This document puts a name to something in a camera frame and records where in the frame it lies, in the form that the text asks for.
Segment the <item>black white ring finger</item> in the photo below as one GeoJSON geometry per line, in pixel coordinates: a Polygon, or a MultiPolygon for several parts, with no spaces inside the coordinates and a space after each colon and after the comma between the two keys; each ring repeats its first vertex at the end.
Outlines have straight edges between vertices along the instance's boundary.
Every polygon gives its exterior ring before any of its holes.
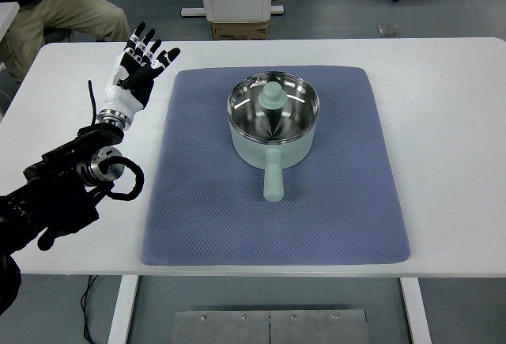
{"type": "Polygon", "coordinates": [[[138,40],[134,53],[136,55],[143,55],[147,50],[148,43],[154,37],[154,35],[155,29],[151,28],[142,39],[138,40]]]}

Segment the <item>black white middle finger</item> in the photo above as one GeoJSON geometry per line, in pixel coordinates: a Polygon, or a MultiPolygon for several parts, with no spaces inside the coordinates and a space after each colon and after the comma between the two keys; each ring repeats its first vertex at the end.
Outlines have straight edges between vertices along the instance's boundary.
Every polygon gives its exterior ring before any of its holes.
{"type": "Polygon", "coordinates": [[[161,45],[161,40],[158,39],[156,40],[151,46],[150,48],[147,48],[144,52],[144,63],[149,63],[153,60],[153,57],[154,55],[156,54],[157,52],[157,49],[160,47],[161,45]]]}

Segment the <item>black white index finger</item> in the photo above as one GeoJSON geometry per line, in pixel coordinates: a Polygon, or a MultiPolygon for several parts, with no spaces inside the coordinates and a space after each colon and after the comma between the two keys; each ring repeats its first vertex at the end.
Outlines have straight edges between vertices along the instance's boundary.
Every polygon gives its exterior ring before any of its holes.
{"type": "Polygon", "coordinates": [[[153,61],[154,70],[165,70],[179,56],[180,49],[174,47],[170,51],[162,51],[153,61]]]}

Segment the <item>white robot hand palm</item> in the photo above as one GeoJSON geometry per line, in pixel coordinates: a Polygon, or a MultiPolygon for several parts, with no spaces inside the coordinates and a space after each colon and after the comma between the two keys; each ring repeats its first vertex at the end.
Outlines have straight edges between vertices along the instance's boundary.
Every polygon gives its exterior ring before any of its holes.
{"type": "Polygon", "coordinates": [[[118,55],[106,87],[106,99],[96,116],[99,123],[130,127],[143,110],[154,86],[153,54],[126,48],[118,55]]]}

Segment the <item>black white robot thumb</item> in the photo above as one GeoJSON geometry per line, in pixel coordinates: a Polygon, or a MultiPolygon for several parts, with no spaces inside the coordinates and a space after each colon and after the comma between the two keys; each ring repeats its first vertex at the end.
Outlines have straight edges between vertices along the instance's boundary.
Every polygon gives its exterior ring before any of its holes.
{"type": "Polygon", "coordinates": [[[125,79],[119,79],[117,86],[123,89],[138,89],[141,87],[153,86],[153,69],[148,66],[142,66],[140,69],[128,75],[125,79]]]}

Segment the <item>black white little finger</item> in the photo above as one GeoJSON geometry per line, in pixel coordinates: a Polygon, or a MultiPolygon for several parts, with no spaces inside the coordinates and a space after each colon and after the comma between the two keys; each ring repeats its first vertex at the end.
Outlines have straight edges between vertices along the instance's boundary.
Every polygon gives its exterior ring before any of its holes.
{"type": "Polygon", "coordinates": [[[145,22],[142,21],[138,27],[132,32],[130,35],[130,38],[126,42],[126,49],[134,49],[136,48],[138,42],[139,42],[139,36],[145,29],[145,22]]]}

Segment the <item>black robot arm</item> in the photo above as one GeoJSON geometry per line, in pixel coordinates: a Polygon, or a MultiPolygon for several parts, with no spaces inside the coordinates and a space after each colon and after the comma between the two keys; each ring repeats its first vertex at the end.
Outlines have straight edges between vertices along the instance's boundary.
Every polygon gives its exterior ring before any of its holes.
{"type": "Polygon", "coordinates": [[[1,310],[15,301],[21,271],[13,253],[35,240],[41,251],[60,236],[74,234],[98,220],[97,204],[105,197],[131,201],[142,191],[140,166],[116,149],[136,113],[143,110],[154,80],[180,53],[160,49],[141,22],[115,60],[106,100],[77,136],[42,155],[24,170],[26,183],[1,197],[1,310]]]}

